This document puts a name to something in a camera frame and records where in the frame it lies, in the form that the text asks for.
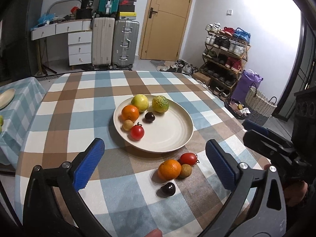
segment blue shoe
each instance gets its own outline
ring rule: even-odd
[[[238,38],[243,32],[244,31],[240,27],[238,27],[235,29],[235,33],[233,33],[233,37]]]
[[[251,37],[251,34],[250,34],[250,33],[246,32],[246,31],[243,31],[243,32],[239,35],[238,39],[244,40],[244,41],[247,42],[247,44],[249,44],[249,43],[250,43],[250,37]]]

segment small brown fruit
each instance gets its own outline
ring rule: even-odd
[[[131,120],[125,120],[123,124],[123,128],[125,131],[129,131],[133,127],[134,123]]]
[[[188,164],[183,164],[181,166],[181,172],[179,177],[186,178],[192,174],[192,167]]]

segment black door handle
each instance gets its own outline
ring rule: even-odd
[[[150,8],[150,11],[149,11],[149,18],[150,18],[150,19],[151,19],[151,16],[152,16],[153,13],[158,13],[158,11],[154,11],[154,8],[151,7],[151,8]]]

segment silver suitcase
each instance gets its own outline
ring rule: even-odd
[[[132,68],[139,22],[135,20],[117,20],[114,28],[112,65],[113,68]]]
[[[112,43],[115,19],[94,18],[92,28],[92,65],[109,65],[112,61]]]

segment plate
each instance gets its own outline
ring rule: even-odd
[[[15,90],[13,88],[6,90],[0,95],[0,109],[3,109],[7,106],[10,101],[12,101],[15,94]]]
[[[143,125],[145,135],[139,141],[133,140],[129,131],[122,128],[123,122],[120,118],[122,109],[130,105],[133,97],[123,101],[114,111],[113,122],[116,130],[132,146],[147,152],[166,153],[177,150],[190,141],[193,135],[193,121],[189,113],[179,104],[168,100],[169,109],[165,113],[153,111],[151,102],[155,95],[146,95],[149,101],[147,111],[140,114],[134,124],[138,122]],[[147,112],[153,112],[156,119],[152,123],[145,120]]]

